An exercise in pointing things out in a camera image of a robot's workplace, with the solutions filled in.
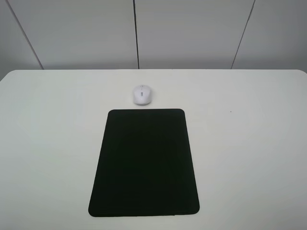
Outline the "white wireless computer mouse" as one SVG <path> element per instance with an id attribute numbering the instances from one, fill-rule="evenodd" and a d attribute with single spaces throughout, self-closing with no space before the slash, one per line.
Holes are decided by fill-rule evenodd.
<path id="1" fill-rule="evenodd" d="M 147 85 L 136 86 L 133 90 L 133 102 L 136 105 L 147 105 L 152 101 L 152 90 Z"/>

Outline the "black rectangular mouse pad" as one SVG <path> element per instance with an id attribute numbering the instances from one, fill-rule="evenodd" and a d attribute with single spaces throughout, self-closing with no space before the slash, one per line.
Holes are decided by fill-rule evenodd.
<path id="1" fill-rule="evenodd" d="M 173 216 L 199 209 L 184 111 L 109 111 L 89 214 Z"/>

